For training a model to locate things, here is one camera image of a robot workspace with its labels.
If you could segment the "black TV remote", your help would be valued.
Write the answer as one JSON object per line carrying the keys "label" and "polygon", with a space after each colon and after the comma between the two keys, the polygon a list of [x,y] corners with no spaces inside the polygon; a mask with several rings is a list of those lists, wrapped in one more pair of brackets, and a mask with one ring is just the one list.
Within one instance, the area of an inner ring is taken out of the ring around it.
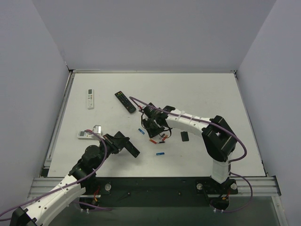
{"label": "black TV remote", "polygon": [[130,114],[136,112],[136,107],[130,102],[130,100],[122,91],[118,91],[114,95]]}

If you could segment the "white air conditioner remote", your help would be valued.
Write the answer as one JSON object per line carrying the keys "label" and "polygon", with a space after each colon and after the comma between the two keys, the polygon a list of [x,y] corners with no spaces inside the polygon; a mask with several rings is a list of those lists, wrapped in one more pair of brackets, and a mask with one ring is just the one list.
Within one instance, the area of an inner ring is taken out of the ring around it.
{"label": "white air conditioner remote", "polygon": [[88,89],[87,90],[87,109],[93,110],[94,109],[94,90]]}

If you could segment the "white remote lying sideways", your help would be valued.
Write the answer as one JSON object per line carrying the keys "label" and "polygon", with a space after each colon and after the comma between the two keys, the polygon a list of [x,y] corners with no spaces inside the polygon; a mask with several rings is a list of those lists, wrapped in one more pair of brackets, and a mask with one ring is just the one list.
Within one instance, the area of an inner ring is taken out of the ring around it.
{"label": "white remote lying sideways", "polygon": [[78,134],[77,134],[77,138],[78,139],[90,139],[90,140],[93,140],[94,139],[94,135],[89,133],[89,132],[86,132],[86,131],[80,131]]}

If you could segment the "black battery cover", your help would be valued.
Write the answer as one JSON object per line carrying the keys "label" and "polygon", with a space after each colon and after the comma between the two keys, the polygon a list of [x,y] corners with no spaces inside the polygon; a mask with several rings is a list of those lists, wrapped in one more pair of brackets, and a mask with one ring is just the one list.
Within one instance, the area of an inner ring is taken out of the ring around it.
{"label": "black battery cover", "polygon": [[183,142],[188,142],[190,140],[187,131],[182,131],[181,132],[181,139],[182,139]]}

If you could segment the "aluminium frame rail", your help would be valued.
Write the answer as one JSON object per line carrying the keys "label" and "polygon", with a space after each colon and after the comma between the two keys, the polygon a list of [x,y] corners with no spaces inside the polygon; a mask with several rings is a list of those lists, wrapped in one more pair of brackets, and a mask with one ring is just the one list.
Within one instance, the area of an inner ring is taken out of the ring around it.
{"label": "aluminium frame rail", "polygon": [[[247,197],[250,194],[248,183],[240,177],[231,177],[236,180],[238,195]],[[33,199],[52,190],[62,178],[34,178],[27,199]],[[281,196],[277,178],[273,177],[246,177],[251,184],[253,196]]]}

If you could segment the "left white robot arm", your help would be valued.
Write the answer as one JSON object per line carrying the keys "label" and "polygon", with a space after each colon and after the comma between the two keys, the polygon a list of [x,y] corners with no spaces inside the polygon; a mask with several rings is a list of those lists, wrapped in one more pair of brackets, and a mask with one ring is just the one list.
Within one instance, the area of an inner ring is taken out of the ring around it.
{"label": "left white robot arm", "polygon": [[11,226],[48,226],[78,196],[95,191],[96,171],[110,154],[128,148],[130,138],[121,132],[103,137],[88,129],[85,132],[98,139],[100,144],[88,146],[80,160],[48,194],[37,197],[24,209],[16,208],[9,223]]}

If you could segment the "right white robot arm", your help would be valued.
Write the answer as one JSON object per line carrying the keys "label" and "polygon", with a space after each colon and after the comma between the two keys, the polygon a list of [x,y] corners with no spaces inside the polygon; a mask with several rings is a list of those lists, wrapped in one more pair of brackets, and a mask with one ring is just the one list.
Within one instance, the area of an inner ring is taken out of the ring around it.
{"label": "right white robot arm", "polygon": [[202,118],[171,106],[155,109],[152,103],[142,108],[142,126],[150,138],[160,135],[164,130],[179,129],[203,138],[206,151],[213,159],[211,178],[222,184],[230,177],[230,156],[236,147],[233,130],[221,116]]}

